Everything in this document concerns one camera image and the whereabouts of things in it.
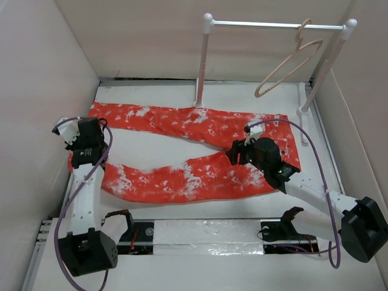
hanger hook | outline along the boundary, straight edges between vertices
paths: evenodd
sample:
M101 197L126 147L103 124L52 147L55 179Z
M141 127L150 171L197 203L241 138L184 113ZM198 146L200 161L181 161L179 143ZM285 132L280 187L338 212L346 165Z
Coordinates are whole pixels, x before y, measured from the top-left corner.
M296 33L296 36L295 36L295 42L296 42L296 49L295 49L295 51L296 52L301 47L301 44L302 44L302 41L303 41L303 38L301 37L301 32L303 31L304 27L307 24L311 24L311 19L310 18L307 18L305 21L302 22L301 26L299 26L299 28L298 28L298 32Z

clothes hanger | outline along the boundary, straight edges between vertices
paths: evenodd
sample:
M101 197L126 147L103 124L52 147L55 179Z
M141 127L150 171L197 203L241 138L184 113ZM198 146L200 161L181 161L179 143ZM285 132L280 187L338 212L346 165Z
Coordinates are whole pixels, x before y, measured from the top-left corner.
M296 42L296 48L295 48L295 52L292 54L292 55L289 55L279 66L276 67L276 69L274 69L272 71L272 73L270 73L262 82L261 84L257 87L256 91L255 91L255 97L256 98L259 98L261 97L262 95L266 94L267 92L271 91L273 88L275 88L277 85L279 85L280 83L282 83L284 80L286 80L288 77L292 76L292 74L294 74L297 70L299 70L305 63L307 63L316 53L317 51L319 50L319 48L321 47L322 43L323 43L323 40L322 39L316 39L312 42L309 42L303 46L301 46L302 44L302 41L303 41L303 38L301 37L301 32L303 31L303 28L307 25L307 24L311 24L311 19L306 19L305 21L303 21L303 23L301 24L301 26L298 28L298 32L296 33L296 36L295 36L295 42ZM290 59L292 59L294 56L296 56L298 53L300 53L301 51L303 51L304 49L308 48L308 47L312 47L313 45L316 45L316 49L315 51L307 58L305 59L299 66L297 66L295 69L293 69L290 73L288 73L288 75L286 75L285 77L283 77L282 79L280 79L278 82L276 82L274 85L272 85L271 87L265 89L263 92L260 92L260 89L261 87L282 67L284 66Z

red fabric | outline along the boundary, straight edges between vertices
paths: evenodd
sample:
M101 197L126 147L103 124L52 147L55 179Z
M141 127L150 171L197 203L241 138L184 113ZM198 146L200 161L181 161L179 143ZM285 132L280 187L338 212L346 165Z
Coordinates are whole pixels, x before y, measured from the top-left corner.
M224 149L230 148L234 140L246 137L243 128L250 121L287 119L285 115L98 102L93 103L89 116L104 117L114 128L177 136ZM290 126L285 122L271 122L265 127L263 136L273 138L283 158L300 167ZM128 201L162 204L237 199L273 190L259 170L251 165L231 166L223 151L151 170L108 162L102 188Z

white wall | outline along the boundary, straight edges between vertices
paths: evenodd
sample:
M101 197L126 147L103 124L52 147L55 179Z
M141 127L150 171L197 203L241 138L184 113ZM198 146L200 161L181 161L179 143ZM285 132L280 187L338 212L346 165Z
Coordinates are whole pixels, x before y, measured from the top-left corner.
M55 0L99 76L198 77L203 14L218 20L337 24L350 0ZM308 81L331 33L304 32L323 48L289 81ZM295 32L214 28L209 41L208 79L263 80L295 51ZM301 53L285 75L312 50Z
M358 27L318 95L319 110L346 192L388 211L388 2L358 1L350 17ZM388 283L388 246L377 256Z
M52 0L0 2L0 290L9 291L20 290L67 177L52 126L87 113L98 79Z

metal rod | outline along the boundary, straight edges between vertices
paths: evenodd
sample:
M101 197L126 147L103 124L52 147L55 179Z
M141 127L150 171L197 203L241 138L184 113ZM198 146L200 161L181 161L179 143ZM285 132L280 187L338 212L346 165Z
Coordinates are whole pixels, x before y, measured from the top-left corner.
M204 91L205 67L206 67L208 43L209 43L209 34L204 33L202 37L201 64L199 65L198 89L196 92L196 102L194 104L195 106L202 106L202 94Z
M215 27L245 27L245 28L272 28L272 29L289 29L297 30L301 24L294 23L270 23L270 22L246 22L246 21L222 21L214 20ZM321 32L341 32L344 25L316 25L308 24L305 30L319 30Z
M316 82L314 82L314 87L309 95L309 98L306 100L306 103L300 108L301 113L307 113L309 111L309 107L310 107L311 103L313 102L314 97L315 97L318 89L321 87L323 81L326 78L326 75L328 74L328 72L332 68L332 66L335 62L335 59L337 58L342 47L344 46L344 43L349 38L350 34L352 33L353 29L356 26L357 26L357 21L355 19L350 19L346 22L346 25L345 25L346 30L344 30L342 32L340 39L335 44L335 46L330 54L329 60L325 64L325 67L322 71L322 74L320 74L320 76L318 77L318 80L316 80Z

